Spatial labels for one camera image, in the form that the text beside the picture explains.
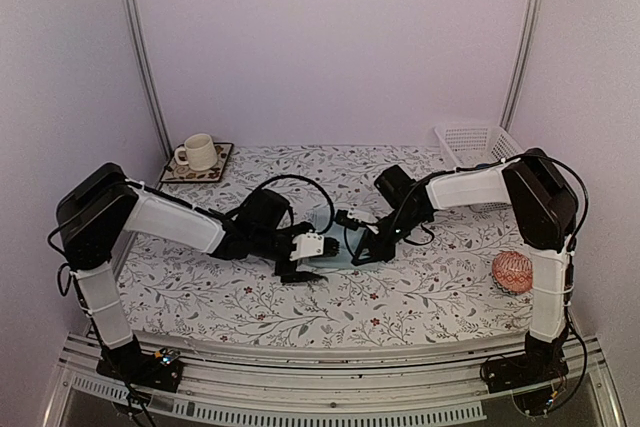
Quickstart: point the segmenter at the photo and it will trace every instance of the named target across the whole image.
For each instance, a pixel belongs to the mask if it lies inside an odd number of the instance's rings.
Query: coaster
[[[171,157],[169,163],[165,166],[161,184],[212,184],[220,182],[222,174],[227,166],[229,157],[231,156],[233,144],[216,142],[216,152],[218,153],[218,162],[208,170],[196,172],[191,170],[188,165],[178,165],[175,157]]]

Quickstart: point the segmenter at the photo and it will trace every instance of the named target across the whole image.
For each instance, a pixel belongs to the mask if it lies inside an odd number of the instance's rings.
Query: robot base
[[[489,392],[492,394],[547,382],[568,373],[569,368],[563,360],[562,351],[560,355],[543,366],[536,365],[531,362],[527,354],[522,354],[490,360],[485,362],[480,370],[480,376],[487,383]]]
[[[124,374],[127,382],[133,385],[175,393],[184,369],[184,364],[178,360],[179,355],[180,352],[170,349],[145,354],[133,336],[123,346],[114,349],[103,347],[96,372],[123,382]]]
[[[179,360],[171,362],[169,365],[162,365],[152,355],[146,356],[144,362],[148,366],[148,370],[144,375],[139,375],[133,379],[127,379],[131,384],[141,387],[149,387],[151,389],[162,390],[165,392],[175,393],[178,391],[178,385],[182,380],[182,370],[184,364]],[[96,372],[105,377],[122,381],[122,377],[111,367],[110,363],[104,359],[100,359]]]

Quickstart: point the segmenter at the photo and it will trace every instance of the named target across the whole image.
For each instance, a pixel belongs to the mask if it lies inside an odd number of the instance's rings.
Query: metal pole
[[[122,0],[122,2],[124,4],[124,10],[129,23],[131,43],[133,44],[134,53],[138,63],[138,71],[140,72],[140,78],[142,79],[142,87],[147,98],[151,119],[153,120],[153,125],[158,136],[162,152],[168,160],[173,155],[173,148],[171,146],[169,132],[162,114],[162,109],[160,108],[158,93],[151,73],[151,64],[149,63],[144,37],[142,35],[142,24],[140,22],[140,13],[138,12],[138,4],[136,0]]]
[[[520,38],[520,46],[518,48],[518,57],[511,76],[511,84],[509,85],[509,93],[507,101],[500,118],[500,126],[508,131],[511,128],[516,113],[518,98],[522,89],[522,82],[529,59],[529,52],[533,43],[533,34],[538,21],[538,12],[542,0],[528,0],[527,12],[525,15],[524,26],[522,28],[522,36]]]

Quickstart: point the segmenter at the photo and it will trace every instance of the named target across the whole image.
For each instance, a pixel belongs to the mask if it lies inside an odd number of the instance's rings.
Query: floral tablecloth
[[[418,147],[239,147],[219,184],[164,190],[226,211],[260,182],[295,173],[317,180],[337,208],[386,214],[390,208],[373,180],[396,163],[414,177],[443,168],[438,154]],[[324,205],[319,193],[298,181],[272,187],[291,200],[296,219]],[[216,260],[138,235],[119,288],[134,329],[215,342],[392,346],[526,330],[530,295],[504,294],[491,279],[497,254],[525,252],[512,211],[438,212],[430,228],[432,243],[400,243],[396,259],[380,269],[317,269],[327,281],[295,286],[281,285],[271,262]],[[415,240],[427,240],[419,230]]]

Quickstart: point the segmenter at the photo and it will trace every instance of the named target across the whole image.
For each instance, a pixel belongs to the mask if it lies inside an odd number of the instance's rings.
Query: white mug
[[[174,153],[176,164],[188,165],[191,170],[208,170],[218,162],[218,153],[213,139],[207,134],[196,134],[184,141]]]

